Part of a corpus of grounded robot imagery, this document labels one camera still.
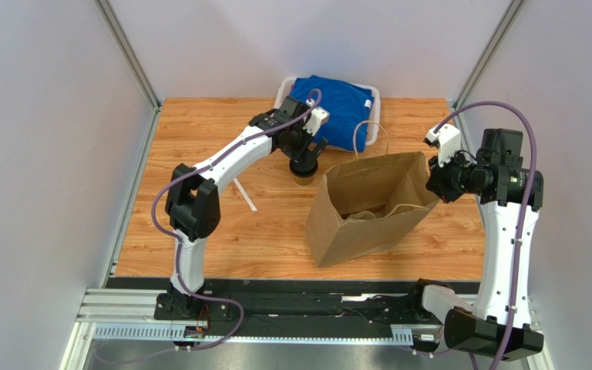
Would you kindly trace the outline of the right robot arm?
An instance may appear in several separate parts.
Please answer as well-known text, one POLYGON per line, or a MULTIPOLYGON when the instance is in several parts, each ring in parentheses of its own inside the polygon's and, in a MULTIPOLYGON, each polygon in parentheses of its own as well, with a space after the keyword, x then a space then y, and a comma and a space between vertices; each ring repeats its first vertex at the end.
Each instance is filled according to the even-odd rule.
POLYGON ((523 167, 523 134, 485 129, 481 147, 466 156, 460 131, 449 124, 431 129, 425 139, 438 150, 429 159, 427 190, 445 203, 476 195, 486 234, 483 272, 473 304, 447 284, 420 279, 415 288, 421 318, 441 324, 439 337, 412 346, 430 356, 448 350, 512 362, 543 350, 544 336, 531 327, 528 305, 530 244, 542 207, 543 176, 536 172, 529 202, 522 205, 529 170, 523 167))

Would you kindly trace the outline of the white straw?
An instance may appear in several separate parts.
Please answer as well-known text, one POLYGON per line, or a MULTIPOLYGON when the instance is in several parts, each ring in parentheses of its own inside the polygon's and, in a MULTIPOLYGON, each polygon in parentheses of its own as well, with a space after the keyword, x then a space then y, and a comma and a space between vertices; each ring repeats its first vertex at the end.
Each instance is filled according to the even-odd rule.
POLYGON ((241 182, 237 178, 234 178, 234 184, 235 184, 236 188, 238 189, 238 191, 240 192, 241 196, 246 201, 246 203, 249 206, 249 208, 251 209, 251 211, 254 213, 257 212, 257 207, 255 206, 254 202, 249 197, 247 191, 244 189, 241 182))

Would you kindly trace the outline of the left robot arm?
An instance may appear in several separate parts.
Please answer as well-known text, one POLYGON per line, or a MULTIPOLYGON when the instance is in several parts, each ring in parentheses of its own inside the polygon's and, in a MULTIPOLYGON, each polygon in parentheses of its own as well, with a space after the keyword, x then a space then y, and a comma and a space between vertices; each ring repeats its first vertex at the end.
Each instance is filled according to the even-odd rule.
POLYGON ((196 318, 204 309, 204 254, 208 237, 220 223, 220 194, 250 165, 276 150, 289 159, 288 169, 300 186, 312 182, 318 157, 328 141, 315 143, 330 114, 320 106, 320 89, 304 101, 287 96, 278 108, 256 115, 241 134, 209 159, 173 170, 160 191, 166 197, 167 234, 175 240, 173 275, 158 304, 165 312, 196 318))

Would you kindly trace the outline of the black plastic cup lid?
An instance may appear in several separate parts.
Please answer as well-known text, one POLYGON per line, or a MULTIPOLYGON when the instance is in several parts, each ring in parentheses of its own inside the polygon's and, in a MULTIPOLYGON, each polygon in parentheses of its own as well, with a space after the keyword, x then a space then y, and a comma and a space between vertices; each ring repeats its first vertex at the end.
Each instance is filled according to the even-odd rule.
POLYGON ((289 170, 297 178, 313 177, 318 171, 318 161, 298 162, 296 160, 290 160, 289 170))

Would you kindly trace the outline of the brown paper coffee cup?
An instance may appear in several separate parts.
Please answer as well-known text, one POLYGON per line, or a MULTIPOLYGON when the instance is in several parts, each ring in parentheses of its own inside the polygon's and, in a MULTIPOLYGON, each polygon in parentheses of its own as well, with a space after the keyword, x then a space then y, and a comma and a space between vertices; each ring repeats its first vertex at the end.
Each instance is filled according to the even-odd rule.
POLYGON ((293 180, 295 184, 299 187, 309 187, 314 182, 314 176, 309 177, 300 177, 300 176, 293 176, 293 180))

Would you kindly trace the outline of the brown paper bag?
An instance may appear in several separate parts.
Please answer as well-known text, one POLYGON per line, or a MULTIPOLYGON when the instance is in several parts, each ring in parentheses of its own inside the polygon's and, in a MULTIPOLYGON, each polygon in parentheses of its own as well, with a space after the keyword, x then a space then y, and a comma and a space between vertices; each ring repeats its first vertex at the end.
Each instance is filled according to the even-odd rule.
POLYGON ((354 157, 321 178, 304 232, 316 267, 323 268, 399 244, 440 201, 426 189, 422 152, 354 157))

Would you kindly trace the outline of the cardboard cup carrier tray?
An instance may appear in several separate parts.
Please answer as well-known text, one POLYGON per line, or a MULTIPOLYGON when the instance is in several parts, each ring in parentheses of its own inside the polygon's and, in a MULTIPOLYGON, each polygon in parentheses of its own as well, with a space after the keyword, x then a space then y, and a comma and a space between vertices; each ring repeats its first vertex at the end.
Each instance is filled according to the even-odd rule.
POLYGON ((393 214, 392 211, 385 212, 384 210, 362 210, 353 214, 349 214, 345 216, 346 220, 378 220, 385 217, 389 217, 393 214))

